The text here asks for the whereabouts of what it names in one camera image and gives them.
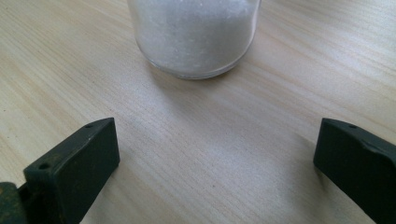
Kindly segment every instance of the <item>white granular substance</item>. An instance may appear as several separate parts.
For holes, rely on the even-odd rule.
[[[146,57],[180,77],[225,72],[253,38],[260,0],[129,0]]]

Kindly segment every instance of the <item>wooden surface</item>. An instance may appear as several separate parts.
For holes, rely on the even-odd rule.
[[[396,144],[396,2],[264,0],[226,75],[151,66],[125,0],[0,1],[0,181],[91,121],[121,164],[82,223],[373,223],[312,163],[321,118]]]

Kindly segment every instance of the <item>black plastic part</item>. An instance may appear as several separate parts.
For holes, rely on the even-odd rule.
[[[114,119],[90,123],[24,169],[26,184],[0,192],[0,217],[15,207],[21,221],[5,223],[77,224],[120,163]]]
[[[355,125],[323,119],[314,164],[376,223],[396,223],[396,146]]]

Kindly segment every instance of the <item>transparent jar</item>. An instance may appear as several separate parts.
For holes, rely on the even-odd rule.
[[[147,59],[182,78],[233,68],[253,39],[261,0],[128,0]]]

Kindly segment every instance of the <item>white powder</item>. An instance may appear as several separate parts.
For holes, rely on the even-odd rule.
[[[129,0],[139,48],[180,77],[211,77],[248,50],[260,0]]]

